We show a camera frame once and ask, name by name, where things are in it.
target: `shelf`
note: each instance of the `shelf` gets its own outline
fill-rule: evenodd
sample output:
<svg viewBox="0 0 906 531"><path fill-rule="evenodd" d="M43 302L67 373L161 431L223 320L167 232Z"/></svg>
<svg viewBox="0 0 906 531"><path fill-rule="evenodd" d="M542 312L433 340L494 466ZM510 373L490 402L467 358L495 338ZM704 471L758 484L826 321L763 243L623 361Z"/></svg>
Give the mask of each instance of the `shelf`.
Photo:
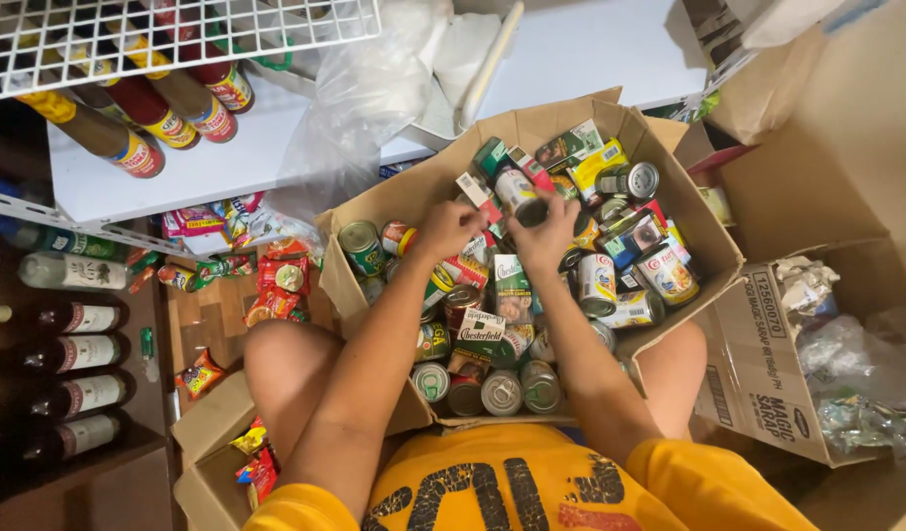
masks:
<svg viewBox="0 0 906 531"><path fill-rule="evenodd" d="M621 105L650 109L702 92L707 75L680 0L525 0L512 54L499 65L478 119L618 85Z"/></svg>
<svg viewBox="0 0 906 531"><path fill-rule="evenodd" d="M133 76L176 65L196 66L371 39L381 30L376 0L272 1L273 5L262 0L181 0L180 9L175 7L177 3L0 0L0 98L117 78L122 72ZM149 36L149 27L163 30L160 37L150 39L151 47L173 58L174 64L132 69L120 48L128 36ZM180 56L175 36L181 43ZM70 58L69 46L75 43L85 44L91 57ZM230 51L216 55L214 45ZM96 74L96 59L111 60L115 70ZM34 76L38 87L1 91L2 79L26 73Z"/></svg>
<svg viewBox="0 0 906 531"><path fill-rule="evenodd" d="M250 84L256 103L249 113L237 116L239 132L233 140L201 140L188 151L164 148L164 171L149 179L129 177L50 124L58 210L78 223L114 223L275 188L283 154L309 100L256 76L250 76ZM393 163L431 154L423 146L395 139L381 151L381 159Z"/></svg>

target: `wine bottle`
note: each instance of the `wine bottle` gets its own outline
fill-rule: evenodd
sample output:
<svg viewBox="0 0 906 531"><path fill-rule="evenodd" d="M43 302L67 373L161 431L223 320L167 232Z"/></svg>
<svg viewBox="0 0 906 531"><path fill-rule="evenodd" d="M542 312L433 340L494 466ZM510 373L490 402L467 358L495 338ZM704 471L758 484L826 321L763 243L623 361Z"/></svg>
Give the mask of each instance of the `wine bottle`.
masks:
<svg viewBox="0 0 906 531"><path fill-rule="evenodd" d="M0 372L62 374L69 370L118 365L129 354L124 335L60 335L0 351Z"/></svg>
<svg viewBox="0 0 906 531"><path fill-rule="evenodd" d="M124 371L59 382L34 396L29 412L55 419L70 419L125 404L135 394L135 379Z"/></svg>
<svg viewBox="0 0 906 531"><path fill-rule="evenodd" d="M54 467L116 441L131 422L125 412L113 409L57 425L35 419L0 424L0 472L23 473Z"/></svg>
<svg viewBox="0 0 906 531"><path fill-rule="evenodd" d="M55 251L24 256L17 274L30 287L99 292L123 289L131 278L125 264Z"/></svg>
<svg viewBox="0 0 906 531"><path fill-rule="evenodd" d="M116 330L128 315L128 306L120 303L39 302L17 311L0 305L0 322L18 322L49 335Z"/></svg>

